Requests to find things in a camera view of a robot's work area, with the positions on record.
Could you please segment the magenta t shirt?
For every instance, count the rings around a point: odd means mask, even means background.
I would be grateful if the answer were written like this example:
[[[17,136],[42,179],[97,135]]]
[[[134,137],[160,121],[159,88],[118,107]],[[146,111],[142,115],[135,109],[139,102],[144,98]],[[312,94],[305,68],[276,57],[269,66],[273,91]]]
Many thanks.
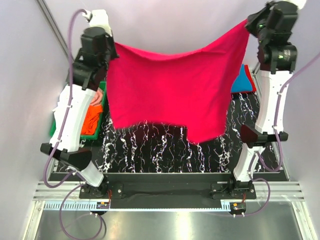
[[[198,144],[224,134],[232,85],[240,73],[249,32],[242,21],[207,46],[160,54],[117,43],[107,72],[115,129],[141,122],[186,127]]]

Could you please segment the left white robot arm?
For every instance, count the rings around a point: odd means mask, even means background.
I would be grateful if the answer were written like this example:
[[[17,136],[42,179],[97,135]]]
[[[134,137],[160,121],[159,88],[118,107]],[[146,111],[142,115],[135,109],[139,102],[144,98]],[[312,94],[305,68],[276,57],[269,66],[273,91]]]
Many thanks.
[[[100,82],[106,79],[109,63],[118,57],[113,32],[101,26],[86,28],[81,48],[71,60],[68,84],[54,110],[56,129],[40,151],[78,173],[97,198],[108,193],[106,178],[92,162],[92,152],[80,148],[80,137],[90,103]]]

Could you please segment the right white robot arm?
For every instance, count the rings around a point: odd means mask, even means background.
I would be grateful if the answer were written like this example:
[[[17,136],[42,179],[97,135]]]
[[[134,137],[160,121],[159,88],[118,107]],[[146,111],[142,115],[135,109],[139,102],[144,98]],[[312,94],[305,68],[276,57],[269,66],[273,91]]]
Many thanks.
[[[254,126],[242,125],[242,150],[239,161],[224,187],[235,199],[255,196],[254,168],[268,144],[288,140],[283,115],[287,87],[298,58],[297,47],[290,43],[292,29],[305,0],[270,1],[247,17],[246,30],[258,40],[257,58],[261,78],[260,109]]]

